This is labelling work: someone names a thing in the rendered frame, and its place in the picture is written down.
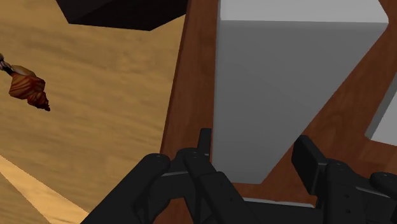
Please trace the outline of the brown wooden cabinet white panels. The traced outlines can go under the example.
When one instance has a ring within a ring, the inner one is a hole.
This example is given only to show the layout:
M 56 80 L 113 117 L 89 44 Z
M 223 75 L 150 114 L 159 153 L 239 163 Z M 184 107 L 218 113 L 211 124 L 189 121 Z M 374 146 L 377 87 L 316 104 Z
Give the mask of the brown wooden cabinet white panels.
M 305 133 L 365 177 L 396 172 L 397 147 L 364 133 L 397 72 L 397 0 L 189 0 L 160 151 L 174 157 L 196 145 L 200 128 L 212 126 L 218 18 L 328 22 L 349 18 L 362 6 L 369 9 L 367 18 L 383 11 L 389 26 Z

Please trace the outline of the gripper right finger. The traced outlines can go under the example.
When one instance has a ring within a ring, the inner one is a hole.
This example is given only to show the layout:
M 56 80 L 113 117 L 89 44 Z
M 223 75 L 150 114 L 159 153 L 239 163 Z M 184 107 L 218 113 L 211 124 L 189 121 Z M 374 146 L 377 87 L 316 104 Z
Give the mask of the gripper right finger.
M 324 224 L 397 224 L 397 175 L 365 178 L 326 158 L 305 135 L 294 142 L 291 162 L 308 194 L 317 197 Z

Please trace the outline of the orange brown shell-shaped object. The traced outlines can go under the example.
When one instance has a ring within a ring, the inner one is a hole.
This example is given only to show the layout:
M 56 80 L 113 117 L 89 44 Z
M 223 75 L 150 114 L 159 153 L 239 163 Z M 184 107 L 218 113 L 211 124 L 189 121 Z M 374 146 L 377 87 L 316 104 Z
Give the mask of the orange brown shell-shaped object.
M 19 66 L 10 65 L 0 53 L 0 70 L 11 76 L 9 95 L 26 100 L 31 106 L 45 111 L 50 111 L 49 100 L 45 93 L 45 80 L 37 77 L 31 70 Z

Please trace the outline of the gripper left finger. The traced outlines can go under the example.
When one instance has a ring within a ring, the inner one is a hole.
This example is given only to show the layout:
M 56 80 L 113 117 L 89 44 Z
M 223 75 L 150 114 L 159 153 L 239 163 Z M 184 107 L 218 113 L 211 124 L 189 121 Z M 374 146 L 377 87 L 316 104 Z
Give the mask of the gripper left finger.
M 154 224 L 172 199 L 182 198 L 193 224 L 260 224 L 224 173 L 209 161 L 211 129 L 174 159 L 146 155 L 80 224 Z

